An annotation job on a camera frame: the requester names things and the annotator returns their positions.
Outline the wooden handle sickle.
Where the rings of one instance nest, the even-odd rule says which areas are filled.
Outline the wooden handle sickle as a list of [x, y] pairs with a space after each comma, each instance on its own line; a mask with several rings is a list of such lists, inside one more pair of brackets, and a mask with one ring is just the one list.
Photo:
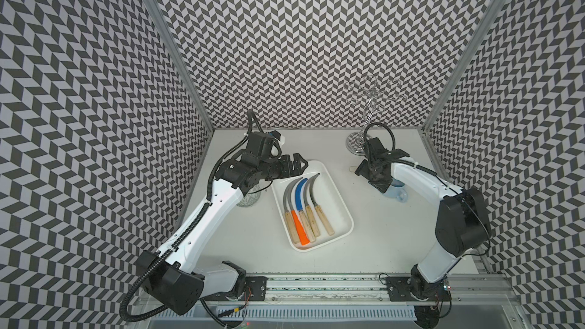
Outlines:
[[303, 191], [303, 200], [304, 200], [306, 216], [308, 218], [309, 225], [311, 227], [312, 234], [315, 237], [315, 240], [317, 239], [317, 237], [319, 237], [321, 235], [321, 233], [320, 233], [320, 230], [318, 228], [317, 222], [315, 221], [315, 216], [314, 216], [314, 213], [312, 211], [312, 206], [309, 203], [309, 191], [310, 191], [310, 187], [312, 187], [312, 182], [315, 180], [316, 177], [317, 177], [317, 175], [314, 175], [313, 177], [310, 177], [308, 179], [308, 181], [306, 182], [306, 184], [304, 186], [304, 191]]
[[309, 196], [310, 196], [310, 199], [312, 201], [313, 206], [315, 207], [315, 211], [317, 212], [317, 215], [318, 215], [319, 219], [321, 220], [321, 223], [325, 227], [325, 231], [328, 233], [329, 236], [333, 236], [333, 234], [335, 234], [335, 230], [333, 229], [332, 224], [330, 224], [330, 222], [329, 222], [326, 214], [323, 212], [321, 206], [317, 203], [317, 201], [315, 199], [314, 185], [315, 185], [315, 181], [319, 177], [319, 175], [320, 175], [320, 173], [317, 173], [316, 175], [311, 177], [309, 180]]

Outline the white plastic storage box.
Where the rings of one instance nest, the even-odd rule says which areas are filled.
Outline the white plastic storage box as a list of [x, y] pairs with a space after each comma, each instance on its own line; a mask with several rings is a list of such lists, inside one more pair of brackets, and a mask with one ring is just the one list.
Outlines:
[[272, 191], [294, 251], [314, 251], [353, 232], [353, 217], [322, 162], [312, 160], [303, 175], [275, 181]]

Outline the clear glass cup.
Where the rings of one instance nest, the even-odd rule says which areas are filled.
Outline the clear glass cup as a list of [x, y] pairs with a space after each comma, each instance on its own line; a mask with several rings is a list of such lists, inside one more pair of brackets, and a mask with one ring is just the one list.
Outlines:
[[259, 191], [247, 193], [237, 206], [242, 208], [252, 207], [257, 201], [259, 201], [260, 197], [261, 192]]

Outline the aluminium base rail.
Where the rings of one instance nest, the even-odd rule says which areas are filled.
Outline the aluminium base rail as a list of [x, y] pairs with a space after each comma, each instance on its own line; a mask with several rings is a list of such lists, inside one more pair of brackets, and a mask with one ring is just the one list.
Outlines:
[[401, 274], [258, 274], [237, 299], [207, 297], [223, 321], [420, 321], [464, 309], [511, 312], [519, 299], [498, 274], [453, 274], [416, 300]]

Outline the aluminium corner post right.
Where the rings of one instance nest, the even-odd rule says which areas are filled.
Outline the aluminium corner post right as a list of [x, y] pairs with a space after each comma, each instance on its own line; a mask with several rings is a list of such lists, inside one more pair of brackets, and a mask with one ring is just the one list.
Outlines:
[[463, 50], [451, 76], [443, 88], [443, 91], [438, 97], [435, 105], [432, 107], [428, 118], [425, 120], [422, 126], [423, 134], [430, 134], [432, 127], [437, 122], [449, 99], [451, 99], [457, 85], [462, 80], [467, 68], [470, 66], [475, 54], [484, 41], [484, 38], [488, 35], [489, 30], [497, 20], [506, 1], [507, 0], [490, 0], [478, 27], [474, 30], [467, 47]]

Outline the orange collar sickle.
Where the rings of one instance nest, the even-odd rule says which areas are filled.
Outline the orange collar sickle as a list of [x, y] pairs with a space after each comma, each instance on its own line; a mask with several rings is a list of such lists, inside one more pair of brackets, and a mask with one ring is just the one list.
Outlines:
[[293, 180], [292, 182], [289, 183], [289, 185], [286, 187], [286, 202], [287, 202], [287, 208], [289, 210], [289, 215], [292, 219], [292, 223], [294, 225], [295, 228], [295, 232], [296, 232], [296, 236], [297, 236], [297, 240], [299, 241], [300, 245], [305, 246], [308, 245], [309, 243], [309, 238], [306, 235], [306, 232], [303, 228], [303, 224], [301, 224], [296, 212], [293, 211], [293, 189], [296, 187], [296, 185], [301, 181], [301, 178], [297, 178], [295, 180]]

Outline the light blue mug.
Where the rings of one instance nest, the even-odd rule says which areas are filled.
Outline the light blue mug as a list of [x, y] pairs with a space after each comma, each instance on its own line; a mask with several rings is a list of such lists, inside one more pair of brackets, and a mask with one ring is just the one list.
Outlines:
[[400, 203], [408, 201], [408, 192], [405, 190], [405, 184], [398, 180], [393, 180], [384, 193], [384, 196], [395, 199]]

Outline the aluminium corner post left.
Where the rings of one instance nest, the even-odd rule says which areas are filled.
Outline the aluminium corner post left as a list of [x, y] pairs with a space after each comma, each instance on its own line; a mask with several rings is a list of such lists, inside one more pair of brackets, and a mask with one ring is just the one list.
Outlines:
[[213, 133], [214, 127], [213, 124], [206, 112], [204, 107], [204, 103], [200, 99], [200, 96], [197, 91], [197, 87], [193, 82], [192, 77], [187, 69], [187, 66], [184, 62], [183, 57], [180, 54], [178, 45], [175, 43], [175, 38], [172, 36], [172, 32], [170, 31], [170, 27], [167, 24], [164, 15], [158, 5], [156, 0], [143, 0], [144, 6], [146, 7], [147, 12], [149, 12], [149, 16], [152, 19], [155, 29], [158, 31], [158, 34], [164, 43], [166, 50], [175, 65], [175, 68], [181, 77], [181, 80], [184, 83], [187, 92], [189, 93], [192, 101], [194, 102], [195, 108], [201, 116], [201, 119], [204, 123], [205, 128]]

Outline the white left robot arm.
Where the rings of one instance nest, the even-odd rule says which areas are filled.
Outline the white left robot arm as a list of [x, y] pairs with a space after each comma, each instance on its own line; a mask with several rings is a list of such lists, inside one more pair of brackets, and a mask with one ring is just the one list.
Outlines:
[[207, 297], [244, 294], [243, 268], [224, 260], [203, 269], [197, 262], [222, 221], [260, 181], [304, 174], [309, 163], [299, 153], [284, 155], [280, 141], [278, 132], [249, 131], [216, 162], [196, 210], [156, 252], [136, 261], [138, 278], [120, 303], [122, 320], [143, 321], [168, 309], [183, 315]]

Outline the aluminium corner post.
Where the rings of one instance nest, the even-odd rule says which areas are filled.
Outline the aluminium corner post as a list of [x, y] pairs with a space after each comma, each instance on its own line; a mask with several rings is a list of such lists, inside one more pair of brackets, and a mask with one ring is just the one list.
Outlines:
[[194, 102], [195, 108], [201, 116], [201, 119], [204, 123], [205, 128], [213, 133], [214, 127], [213, 124], [206, 112], [204, 107], [204, 103], [200, 99], [200, 96], [197, 91], [197, 87], [193, 82], [192, 77], [187, 69], [187, 66], [184, 62], [183, 57], [180, 54], [178, 45], [175, 43], [175, 38], [172, 36], [172, 32], [170, 31], [170, 27], [167, 24], [164, 15], [158, 5], [156, 0], [143, 0], [144, 6], [146, 7], [147, 12], [149, 12], [149, 16], [152, 19], [155, 29], [158, 31], [158, 34], [164, 43], [166, 50], [175, 65], [175, 68], [181, 77], [181, 80], [184, 83], [187, 92], [189, 93], [192, 101]]
[[430, 134], [432, 127], [437, 122], [449, 99], [451, 99], [457, 85], [462, 80], [467, 68], [470, 66], [475, 54], [484, 41], [484, 38], [488, 35], [489, 30], [497, 20], [506, 1], [507, 0], [490, 0], [478, 27], [474, 30], [467, 47], [463, 50], [451, 76], [443, 88], [443, 91], [438, 97], [435, 105], [432, 107], [428, 118], [425, 120], [422, 126], [423, 134]]

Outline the blue blade sickle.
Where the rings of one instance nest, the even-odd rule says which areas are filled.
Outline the blue blade sickle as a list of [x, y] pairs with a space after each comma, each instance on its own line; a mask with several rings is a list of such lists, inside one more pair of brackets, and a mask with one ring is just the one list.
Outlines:
[[296, 210], [300, 216], [300, 221], [303, 224], [303, 228], [305, 230], [306, 236], [309, 239], [310, 243], [315, 242], [315, 234], [309, 220], [309, 217], [306, 212], [306, 203], [304, 200], [304, 191], [306, 183], [308, 182], [307, 178], [303, 178], [296, 186], [295, 189], [295, 201], [296, 201]]

